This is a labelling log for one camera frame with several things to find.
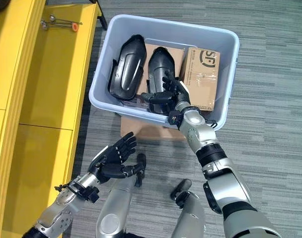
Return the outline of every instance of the floor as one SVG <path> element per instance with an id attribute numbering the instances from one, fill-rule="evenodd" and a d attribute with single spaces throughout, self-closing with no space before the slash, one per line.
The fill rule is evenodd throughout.
<path id="1" fill-rule="evenodd" d="M 88 1 L 49 0 L 58 2 Z M 108 22 L 125 13 L 237 33 L 241 46 L 233 95 L 217 136 L 248 183 L 254 206 L 282 237 L 302 238 L 302 0 L 100 0 L 100 5 Z M 104 36 L 97 23 L 87 94 Z M 85 173 L 92 157 L 119 137 L 120 117 L 94 108 L 86 97 L 73 176 Z M 187 144 L 138 141 L 137 150 L 146 154 L 148 167 L 143 187 L 133 195 L 127 231 L 170 237 L 180 210 L 169 192 L 180 179 L 189 178 L 206 212 L 205 237 L 224 237 L 222 216 L 208 206 L 201 168 Z M 99 187 L 100 200 L 86 203 L 64 238 L 95 236 L 111 184 Z"/>

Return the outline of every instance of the light blue plastic bin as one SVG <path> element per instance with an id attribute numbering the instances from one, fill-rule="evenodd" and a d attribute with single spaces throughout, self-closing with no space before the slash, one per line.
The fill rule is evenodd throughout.
<path id="1" fill-rule="evenodd" d="M 135 34 L 142 35 L 149 44 L 181 49 L 198 47 L 220 52 L 215 107 L 207 116 L 207 119 L 217 121 L 218 126 L 215 130 L 219 130 L 226 121 L 239 51 L 238 36 L 224 29 L 131 15 L 113 17 L 90 89 L 91 103 L 97 108 L 122 116 L 171 127 L 166 116 L 149 113 L 141 108 L 124 106 L 108 92 L 112 60 L 118 60 L 121 46 Z"/>

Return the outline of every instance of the cabinet door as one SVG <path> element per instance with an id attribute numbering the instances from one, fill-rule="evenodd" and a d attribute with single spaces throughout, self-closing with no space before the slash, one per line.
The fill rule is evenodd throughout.
<path id="1" fill-rule="evenodd" d="M 58 195 L 64 182 L 71 131 L 19 125 L 11 164 L 4 231 L 23 234 Z"/>

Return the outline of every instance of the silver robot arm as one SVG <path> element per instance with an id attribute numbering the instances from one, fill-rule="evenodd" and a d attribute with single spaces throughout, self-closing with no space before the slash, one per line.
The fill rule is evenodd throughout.
<path id="1" fill-rule="evenodd" d="M 106 146 L 92 160 L 88 172 L 71 182 L 55 187 L 60 193 L 54 203 L 49 206 L 36 221 L 35 225 L 26 232 L 24 238 L 56 238 L 70 225 L 75 214 L 81 210 L 85 201 L 95 203 L 99 196 L 98 184 L 110 178 L 124 179 L 137 174 L 141 181 L 140 171 L 144 170 L 143 163 L 133 166 L 122 165 L 129 155 L 135 152 L 136 138 L 129 133 L 113 146 Z"/>
<path id="2" fill-rule="evenodd" d="M 231 159 L 217 142 L 214 129 L 207 125 L 200 110 L 181 101 L 176 107 L 180 114 L 179 130 L 187 138 L 207 179 L 203 188 L 213 211 L 224 217 L 226 238 L 281 237 L 271 222 L 252 206 L 248 186 Z"/>

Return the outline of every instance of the yellow shelf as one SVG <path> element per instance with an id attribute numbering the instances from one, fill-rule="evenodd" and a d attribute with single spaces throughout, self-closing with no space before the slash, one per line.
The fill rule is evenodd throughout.
<path id="1" fill-rule="evenodd" d="M 83 102 L 81 88 L 86 82 L 85 65 L 90 59 L 96 12 L 96 4 L 45 7 L 44 20 L 53 13 L 57 18 L 83 24 L 77 32 L 70 28 L 39 29 L 19 123 L 75 128 L 79 102 Z"/>
<path id="2" fill-rule="evenodd" d="M 39 28 L 15 141 L 2 237 L 28 231 L 55 199 L 55 185 L 71 178 L 97 4 L 45 6 L 42 18 L 81 21 L 69 28 Z"/>
<path id="3" fill-rule="evenodd" d="M 24 234 L 57 196 L 64 181 L 72 131 L 19 125 L 9 178 L 4 231 Z"/>
<path id="4" fill-rule="evenodd" d="M 0 11 L 0 233 L 23 94 L 44 0 L 12 0 Z"/>

